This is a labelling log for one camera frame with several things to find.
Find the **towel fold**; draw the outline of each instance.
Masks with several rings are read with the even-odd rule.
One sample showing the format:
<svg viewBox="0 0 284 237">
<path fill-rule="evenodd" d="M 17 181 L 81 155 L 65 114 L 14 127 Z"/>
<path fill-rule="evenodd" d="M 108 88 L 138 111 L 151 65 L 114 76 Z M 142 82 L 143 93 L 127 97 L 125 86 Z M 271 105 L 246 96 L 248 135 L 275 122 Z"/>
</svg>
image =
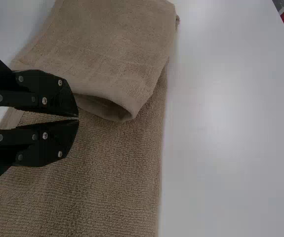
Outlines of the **towel fold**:
<svg viewBox="0 0 284 237">
<path fill-rule="evenodd" d="M 80 108 L 109 120 L 134 119 L 167 62 L 176 17 L 166 0 L 57 0 L 10 68 L 65 78 Z"/>
</svg>

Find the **beige towel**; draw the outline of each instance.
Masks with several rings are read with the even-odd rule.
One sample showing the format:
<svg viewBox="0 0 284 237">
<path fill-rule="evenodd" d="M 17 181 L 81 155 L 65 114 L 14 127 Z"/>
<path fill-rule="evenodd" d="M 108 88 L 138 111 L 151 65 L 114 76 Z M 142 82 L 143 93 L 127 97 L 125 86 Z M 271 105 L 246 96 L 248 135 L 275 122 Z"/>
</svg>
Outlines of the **beige towel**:
<svg viewBox="0 0 284 237">
<path fill-rule="evenodd" d="M 169 12 L 173 20 L 168 20 Z M 76 87 L 79 93 L 88 92 L 93 87 L 96 94 L 92 96 L 103 97 L 102 93 L 106 89 L 110 96 L 106 96 L 107 99 L 117 102 L 129 111 L 130 115 L 123 115 L 115 104 L 95 97 L 85 97 L 83 105 L 87 110 L 100 111 L 100 114 L 96 114 L 114 120 L 135 117 L 145 103 L 143 101 L 152 94 L 151 88 L 158 82 L 154 93 L 142 106 L 136 119 L 118 123 L 80 109 L 79 131 L 65 159 L 41 168 L 13 166 L 3 174 L 0 177 L 0 237 L 155 237 L 158 233 L 166 73 L 164 68 L 161 76 L 157 75 L 159 79 L 153 79 L 145 77 L 143 70 L 149 67 L 148 74 L 154 73 L 155 77 L 156 73 L 151 72 L 151 68 L 154 66 L 153 69 L 157 70 L 160 64 L 164 67 L 163 62 L 159 61 L 167 59 L 169 47 L 160 45 L 161 42 L 158 41 L 154 44 L 148 42 L 150 45 L 146 47 L 145 45 L 150 38 L 156 39 L 153 38 L 154 35 L 165 34 L 165 29 L 169 27 L 163 25 L 172 24 L 175 31 L 174 7 L 164 0 L 58 0 L 54 13 L 50 18 L 52 22 L 55 22 L 55 16 L 64 13 L 56 24 L 60 21 L 69 27 L 74 26 L 77 21 L 84 28 L 65 32 L 64 28 L 52 23 L 49 27 L 51 30 L 46 32 L 55 34 L 58 38 L 49 39 L 43 34 L 39 41 L 36 41 L 44 40 L 49 45 L 45 43 L 39 48 L 40 44 L 37 43 L 28 50 L 26 56 L 15 62 L 22 66 L 21 69 L 30 69 L 29 65 L 40 65 L 40 69 L 66 78 L 74 86 L 81 84 L 83 88 Z M 106 19 L 101 18 L 101 14 L 106 16 Z M 99 33 L 99 29 L 96 29 L 98 22 L 92 22 L 95 18 L 101 19 L 100 30 L 101 34 L 105 34 L 105 38 L 95 38 L 95 35 L 90 34 Z M 106 27 L 112 25 L 113 21 L 121 24 L 122 30 L 111 34 Z M 87 23 L 93 29 L 87 29 Z M 161 25 L 162 31 L 153 31 L 149 35 L 140 34 L 136 26 L 143 24 L 149 27 L 150 32 L 152 24 L 156 29 Z M 130 26 L 131 30 L 123 30 L 126 29 L 125 26 Z M 87 43 L 82 41 L 82 32 Z M 127 38 L 126 41 L 125 34 L 129 34 L 128 32 L 134 32 L 138 37 L 135 38 L 134 34 L 131 34 L 132 38 Z M 77 39 L 83 47 L 65 45 L 69 39 Z M 123 45 L 100 54 L 105 46 L 114 42 L 117 46 L 119 42 Z M 147 52 L 154 52 L 154 57 L 157 55 L 158 61 L 154 60 L 153 65 L 148 57 L 143 58 L 143 47 Z M 156 54 L 161 47 L 167 47 L 167 51 Z M 110 55 L 117 53 L 123 54 L 121 57 L 130 57 L 135 60 L 134 63 L 116 59 L 113 61 Z M 86 56 L 91 58 L 94 54 L 99 58 L 97 61 L 85 59 Z M 117 71 L 114 67 L 117 63 L 125 63 L 122 65 L 124 68 L 121 67 Z M 115 72 L 119 76 L 111 82 L 108 76 L 114 75 Z M 125 73 L 127 78 L 120 77 Z M 80 80 L 82 75 L 85 76 L 83 82 Z M 99 109 L 100 103 L 103 104 L 102 108 L 105 106 L 108 110 Z M 111 108 L 114 108 L 111 111 L 117 110 L 117 114 L 105 113 Z M 1 128 L 9 129 L 18 123 L 26 125 L 59 119 L 66 118 L 10 109 Z"/>
<path fill-rule="evenodd" d="M 102 118 L 134 119 L 167 62 L 175 21 L 166 0 L 57 0 L 10 67 L 65 78 L 78 106 Z"/>
<path fill-rule="evenodd" d="M 0 237 L 157 236 L 165 92 L 163 70 L 136 119 L 118 123 L 80 109 L 67 158 L 12 166 L 0 177 Z M 62 118 L 14 111 L 9 119 L 4 125 Z"/>
</svg>

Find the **folded towel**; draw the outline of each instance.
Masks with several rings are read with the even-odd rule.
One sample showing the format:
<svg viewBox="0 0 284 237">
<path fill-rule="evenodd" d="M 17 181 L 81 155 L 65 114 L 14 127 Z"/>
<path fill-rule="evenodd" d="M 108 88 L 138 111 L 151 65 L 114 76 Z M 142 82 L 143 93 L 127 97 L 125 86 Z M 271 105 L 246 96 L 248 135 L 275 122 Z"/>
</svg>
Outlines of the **folded towel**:
<svg viewBox="0 0 284 237">
<path fill-rule="evenodd" d="M 82 109 L 65 159 L 12 166 L 0 177 L 0 237 L 155 237 L 161 186 L 166 74 L 136 119 Z M 66 119 L 13 111 L 2 128 Z"/>
<path fill-rule="evenodd" d="M 109 120 L 134 119 L 168 59 L 175 22 L 166 0 L 57 0 L 10 68 L 63 77 L 80 108 Z"/>
<path fill-rule="evenodd" d="M 56 2 L 47 27 L 12 68 L 67 79 L 83 94 L 77 100 L 85 110 L 65 159 L 40 168 L 12 166 L 0 177 L 0 237 L 157 236 L 163 67 L 175 21 L 165 0 Z M 88 111 L 136 118 L 118 123 Z M 15 109 L 7 114 L 1 129 L 66 119 Z"/>
</svg>

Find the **white surface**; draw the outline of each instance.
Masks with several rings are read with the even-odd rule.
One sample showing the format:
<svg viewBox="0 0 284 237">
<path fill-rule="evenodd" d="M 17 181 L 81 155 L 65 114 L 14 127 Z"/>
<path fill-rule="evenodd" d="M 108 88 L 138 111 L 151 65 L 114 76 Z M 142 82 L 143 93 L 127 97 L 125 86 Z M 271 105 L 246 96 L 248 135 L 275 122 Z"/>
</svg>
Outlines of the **white surface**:
<svg viewBox="0 0 284 237">
<path fill-rule="evenodd" d="M 279 15 L 271 0 L 172 2 L 181 24 L 168 72 L 161 236 L 284 237 Z M 0 0 L 2 60 L 52 3 Z"/>
<path fill-rule="evenodd" d="M 55 0 L 0 0 L 0 59 L 9 64 L 36 34 Z M 0 107 L 0 121 L 7 107 Z"/>
</svg>

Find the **white table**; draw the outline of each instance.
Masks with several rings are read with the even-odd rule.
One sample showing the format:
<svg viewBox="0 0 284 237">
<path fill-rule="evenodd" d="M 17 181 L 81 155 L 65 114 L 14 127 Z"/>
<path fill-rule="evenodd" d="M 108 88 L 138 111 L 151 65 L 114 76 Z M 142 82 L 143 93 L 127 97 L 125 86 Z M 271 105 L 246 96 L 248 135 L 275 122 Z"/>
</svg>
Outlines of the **white table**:
<svg viewBox="0 0 284 237">
<path fill-rule="evenodd" d="M 171 1 L 160 235 L 284 237 L 284 25 L 271 0 Z M 0 59 L 53 2 L 0 0 Z"/>
</svg>

